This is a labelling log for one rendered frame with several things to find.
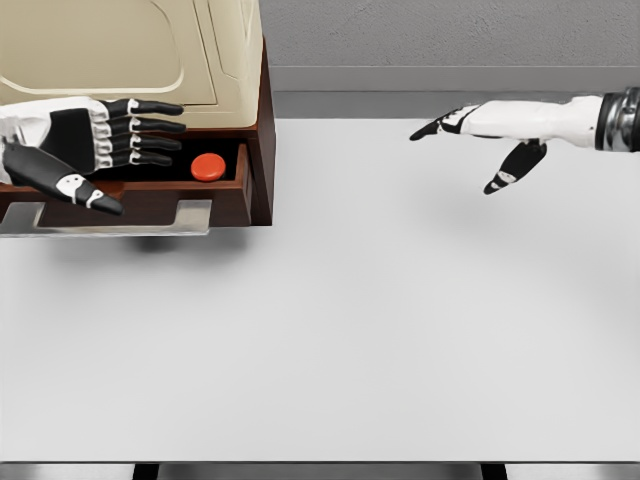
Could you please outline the cream and brown cabinet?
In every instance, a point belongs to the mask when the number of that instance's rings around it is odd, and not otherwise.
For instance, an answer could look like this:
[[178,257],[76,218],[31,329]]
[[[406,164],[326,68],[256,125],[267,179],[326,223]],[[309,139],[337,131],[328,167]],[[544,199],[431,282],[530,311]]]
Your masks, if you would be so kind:
[[0,105],[76,95],[180,104],[179,139],[245,141],[249,226],[271,224],[276,132],[259,0],[0,0]]

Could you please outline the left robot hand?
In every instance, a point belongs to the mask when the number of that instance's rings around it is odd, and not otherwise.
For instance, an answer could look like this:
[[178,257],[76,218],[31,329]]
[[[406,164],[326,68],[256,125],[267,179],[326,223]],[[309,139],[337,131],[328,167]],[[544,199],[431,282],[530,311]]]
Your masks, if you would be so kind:
[[186,126],[154,116],[183,112],[179,104],[89,96],[0,105],[0,183],[120,215],[122,204],[87,176],[127,165],[171,165],[158,151],[177,151],[181,143],[152,133],[183,133]]

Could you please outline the brown drawer with silver handle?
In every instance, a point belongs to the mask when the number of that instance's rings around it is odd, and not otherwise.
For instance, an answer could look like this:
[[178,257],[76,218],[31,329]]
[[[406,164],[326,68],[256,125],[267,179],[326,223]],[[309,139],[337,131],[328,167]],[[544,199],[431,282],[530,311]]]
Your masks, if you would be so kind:
[[[116,216],[48,198],[30,188],[0,186],[0,222],[16,202],[42,202],[41,227],[169,225],[181,200],[210,200],[211,227],[244,227],[251,224],[250,158],[246,142],[236,138],[181,137],[177,151],[161,150],[170,166],[139,165],[100,170],[89,181],[118,199],[124,213]],[[216,154],[225,163],[221,179],[202,182],[191,173],[200,155]]]

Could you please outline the red round switch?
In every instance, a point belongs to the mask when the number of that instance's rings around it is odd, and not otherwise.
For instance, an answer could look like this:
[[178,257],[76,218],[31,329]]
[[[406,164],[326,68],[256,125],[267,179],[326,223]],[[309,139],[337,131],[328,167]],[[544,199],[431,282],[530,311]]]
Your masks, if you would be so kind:
[[192,177],[200,182],[221,180],[226,173],[224,158],[216,153],[203,153],[193,159],[190,165]]

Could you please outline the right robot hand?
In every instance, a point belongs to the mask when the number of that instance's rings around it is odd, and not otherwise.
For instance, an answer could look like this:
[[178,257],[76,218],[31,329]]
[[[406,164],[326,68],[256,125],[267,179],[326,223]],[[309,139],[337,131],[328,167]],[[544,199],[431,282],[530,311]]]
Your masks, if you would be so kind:
[[572,126],[563,117],[564,106],[534,101],[489,101],[460,107],[429,122],[410,136],[412,141],[439,133],[518,142],[483,193],[494,194],[523,179],[547,153],[550,139],[566,139]]

